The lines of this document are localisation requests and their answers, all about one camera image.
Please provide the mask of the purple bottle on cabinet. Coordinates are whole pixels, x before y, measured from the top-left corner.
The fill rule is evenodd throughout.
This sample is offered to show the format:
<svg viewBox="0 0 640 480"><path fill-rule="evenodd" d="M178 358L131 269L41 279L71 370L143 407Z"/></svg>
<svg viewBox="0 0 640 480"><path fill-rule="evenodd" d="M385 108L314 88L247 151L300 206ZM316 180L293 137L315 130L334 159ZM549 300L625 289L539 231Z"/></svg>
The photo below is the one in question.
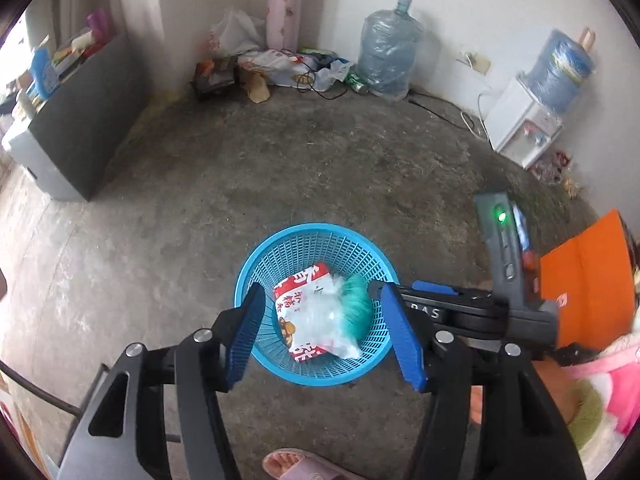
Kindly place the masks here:
<svg viewBox="0 0 640 480"><path fill-rule="evenodd" d="M111 41L110 23L103 9L95 10L87 16L87 26L97 44L108 44Z"/></svg>

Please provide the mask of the blue detergent bottle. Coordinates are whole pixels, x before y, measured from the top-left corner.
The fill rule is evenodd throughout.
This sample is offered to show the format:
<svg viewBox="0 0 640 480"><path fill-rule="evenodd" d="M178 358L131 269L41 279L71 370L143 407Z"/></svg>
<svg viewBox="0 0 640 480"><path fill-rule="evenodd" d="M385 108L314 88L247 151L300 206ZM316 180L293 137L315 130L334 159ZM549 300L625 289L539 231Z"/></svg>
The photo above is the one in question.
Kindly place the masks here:
<svg viewBox="0 0 640 480"><path fill-rule="evenodd" d="M34 78L40 98L43 101L47 101L58 90L58 73L52 65L50 54L46 47L38 48L32 54L30 72L32 73L32 78Z"/></svg>

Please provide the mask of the empty water jug on floor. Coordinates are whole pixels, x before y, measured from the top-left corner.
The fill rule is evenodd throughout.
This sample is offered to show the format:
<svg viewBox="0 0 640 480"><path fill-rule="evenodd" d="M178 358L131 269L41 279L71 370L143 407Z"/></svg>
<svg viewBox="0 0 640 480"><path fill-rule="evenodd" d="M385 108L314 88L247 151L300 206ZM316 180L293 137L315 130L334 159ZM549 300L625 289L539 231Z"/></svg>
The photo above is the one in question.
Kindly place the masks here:
<svg viewBox="0 0 640 480"><path fill-rule="evenodd" d="M363 23L357 74L371 93L401 101L409 92L416 57L424 36L410 14L412 0L397 0L393 10L378 10Z"/></svg>

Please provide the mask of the pink slipper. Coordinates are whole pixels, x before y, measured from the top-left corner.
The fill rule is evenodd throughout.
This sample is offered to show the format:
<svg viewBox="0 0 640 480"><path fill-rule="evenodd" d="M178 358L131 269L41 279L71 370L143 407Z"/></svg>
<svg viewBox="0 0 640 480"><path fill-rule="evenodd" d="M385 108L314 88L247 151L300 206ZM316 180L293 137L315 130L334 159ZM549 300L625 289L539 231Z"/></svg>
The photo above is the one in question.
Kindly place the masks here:
<svg viewBox="0 0 640 480"><path fill-rule="evenodd" d="M363 480L325 458L297 448L280 448L262 459L262 469L278 480Z"/></svg>

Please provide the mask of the white water dispenser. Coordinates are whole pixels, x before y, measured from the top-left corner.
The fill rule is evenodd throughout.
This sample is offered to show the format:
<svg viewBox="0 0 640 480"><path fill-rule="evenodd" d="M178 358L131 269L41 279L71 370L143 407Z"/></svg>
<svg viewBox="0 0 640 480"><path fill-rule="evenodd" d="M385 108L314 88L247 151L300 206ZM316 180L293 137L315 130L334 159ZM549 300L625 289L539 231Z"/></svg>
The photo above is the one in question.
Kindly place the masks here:
<svg viewBox="0 0 640 480"><path fill-rule="evenodd" d="M518 75L491 107L484 125L492 149L529 170L560 134L563 118L542 104Z"/></svg>

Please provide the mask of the teal green plastic bag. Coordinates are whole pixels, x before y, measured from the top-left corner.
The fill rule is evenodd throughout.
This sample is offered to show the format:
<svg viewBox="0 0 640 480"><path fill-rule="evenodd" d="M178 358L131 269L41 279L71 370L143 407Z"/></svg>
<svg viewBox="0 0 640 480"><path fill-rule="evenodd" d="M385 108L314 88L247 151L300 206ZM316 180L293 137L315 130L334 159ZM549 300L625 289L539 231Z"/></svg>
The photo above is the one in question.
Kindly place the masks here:
<svg viewBox="0 0 640 480"><path fill-rule="evenodd" d="M360 342L374 319L369 283L358 274L330 278L331 284L304 297L304 338L340 359L360 359Z"/></svg>

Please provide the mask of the trash pile in corner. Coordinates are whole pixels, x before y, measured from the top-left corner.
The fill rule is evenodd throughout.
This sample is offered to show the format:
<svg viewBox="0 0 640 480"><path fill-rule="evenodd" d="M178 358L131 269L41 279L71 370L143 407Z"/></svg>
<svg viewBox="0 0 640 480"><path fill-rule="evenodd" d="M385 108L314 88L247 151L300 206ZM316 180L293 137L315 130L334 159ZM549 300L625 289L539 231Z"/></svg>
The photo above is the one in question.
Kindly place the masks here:
<svg viewBox="0 0 640 480"><path fill-rule="evenodd" d="M328 92L336 84L344 84L356 93L368 92L367 83L356 74L352 62L321 49L303 49L298 53L269 49L213 58L198 63L191 80L191 88L199 100L239 86L256 104L270 98L270 86L335 100L346 93L329 96Z"/></svg>

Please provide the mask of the red white snack bag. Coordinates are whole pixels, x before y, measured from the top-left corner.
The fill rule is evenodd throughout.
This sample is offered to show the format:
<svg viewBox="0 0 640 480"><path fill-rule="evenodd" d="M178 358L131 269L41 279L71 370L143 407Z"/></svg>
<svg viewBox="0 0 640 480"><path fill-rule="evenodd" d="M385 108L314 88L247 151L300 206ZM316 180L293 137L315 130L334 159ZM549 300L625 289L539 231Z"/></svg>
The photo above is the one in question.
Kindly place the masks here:
<svg viewBox="0 0 640 480"><path fill-rule="evenodd" d="M303 335L302 330L297 327L297 319L307 309L307 297L312 292L324 292L332 285L328 266L323 262L317 262L295 272L273 287L280 334L295 363L309 361L324 353L323 349L311 344Z"/></svg>

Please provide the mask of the blue plastic trash basket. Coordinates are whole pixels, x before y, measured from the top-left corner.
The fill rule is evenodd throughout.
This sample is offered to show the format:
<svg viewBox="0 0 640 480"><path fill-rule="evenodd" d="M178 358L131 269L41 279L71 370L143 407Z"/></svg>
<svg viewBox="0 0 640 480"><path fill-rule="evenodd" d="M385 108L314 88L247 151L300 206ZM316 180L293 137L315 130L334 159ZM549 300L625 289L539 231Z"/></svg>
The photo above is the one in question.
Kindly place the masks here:
<svg viewBox="0 0 640 480"><path fill-rule="evenodd" d="M361 234L331 223L303 223L272 234L250 253L236 280L233 301L239 307L251 284L261 284L265 289L265 313L252 350L263 368L292 384L336 387L373 370L386 357L392 343L380 303L375 300L374 318L362 341L361 358L342 360L324 354L306 362L294 360L280 333L273 289L315 263L326 264L344 278L358 274L369 282L399 282L384 252Z"/></svg>

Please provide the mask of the orange paper bag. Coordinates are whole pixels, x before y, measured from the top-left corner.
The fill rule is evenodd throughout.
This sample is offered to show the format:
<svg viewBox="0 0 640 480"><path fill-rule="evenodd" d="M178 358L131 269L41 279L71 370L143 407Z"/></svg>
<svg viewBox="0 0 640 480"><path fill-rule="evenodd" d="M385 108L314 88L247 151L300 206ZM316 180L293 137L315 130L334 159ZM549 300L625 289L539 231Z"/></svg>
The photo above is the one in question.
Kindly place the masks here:
<svg viewBox="0 0 640 480"><path fill-rule="evenodd" d="M559 306L556 348L603 350L636 312L629 233L612 210L540 259L541 296Z"/></svg>

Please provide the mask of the white plastic bag in corner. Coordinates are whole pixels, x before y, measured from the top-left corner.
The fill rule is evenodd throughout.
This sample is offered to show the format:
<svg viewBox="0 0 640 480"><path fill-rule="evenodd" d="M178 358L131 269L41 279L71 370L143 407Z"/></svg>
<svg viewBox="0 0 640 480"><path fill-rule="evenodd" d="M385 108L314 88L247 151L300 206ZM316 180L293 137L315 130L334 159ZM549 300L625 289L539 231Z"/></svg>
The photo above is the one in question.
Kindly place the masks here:
<svg viewBox="0 0 640 480"><path fill-rule="evenodd" d="M222 20L209 31L208 50L213 58L231 58L266 47L266 23L229 6Z"/></svg>

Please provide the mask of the grey cabinet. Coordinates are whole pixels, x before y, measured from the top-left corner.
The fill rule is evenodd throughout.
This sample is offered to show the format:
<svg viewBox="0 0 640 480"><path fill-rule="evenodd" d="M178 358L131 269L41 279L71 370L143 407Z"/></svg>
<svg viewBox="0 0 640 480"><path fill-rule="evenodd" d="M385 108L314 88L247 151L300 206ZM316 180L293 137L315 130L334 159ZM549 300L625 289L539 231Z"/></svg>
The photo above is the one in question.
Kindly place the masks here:
<svg viewBox="0 0 640 480"><path fill-rule="evenodd" d="M61 202L88 202L149 102L149 85L128 38L88 58L31 120L14 122L2 148Z"/></svg>

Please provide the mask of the pink rolled mat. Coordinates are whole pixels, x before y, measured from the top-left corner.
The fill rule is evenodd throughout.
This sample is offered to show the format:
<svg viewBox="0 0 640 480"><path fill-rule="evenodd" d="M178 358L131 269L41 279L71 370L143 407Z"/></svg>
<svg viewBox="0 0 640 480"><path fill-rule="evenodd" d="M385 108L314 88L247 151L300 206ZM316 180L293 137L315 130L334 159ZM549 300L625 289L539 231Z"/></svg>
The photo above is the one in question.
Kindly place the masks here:
<svg viewBox="0 0 640 480"><path fill-rule="evenodd" d="M303 0L267 0L266 41L269 49L296 51Z"/></svg>

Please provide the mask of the water jug on dispenser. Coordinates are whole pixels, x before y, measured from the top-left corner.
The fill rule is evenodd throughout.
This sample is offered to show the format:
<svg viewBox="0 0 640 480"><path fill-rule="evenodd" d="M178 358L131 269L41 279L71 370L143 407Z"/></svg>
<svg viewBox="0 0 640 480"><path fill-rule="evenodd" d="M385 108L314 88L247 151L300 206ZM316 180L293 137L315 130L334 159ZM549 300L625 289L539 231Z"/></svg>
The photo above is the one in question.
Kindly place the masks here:
<svg viewBox="0 0 640 480"><path fill-rule="evenodd" d="M525 85L542 105L566 114L589 79L594 62L589 53L559 29L553 29Z"/></svg>

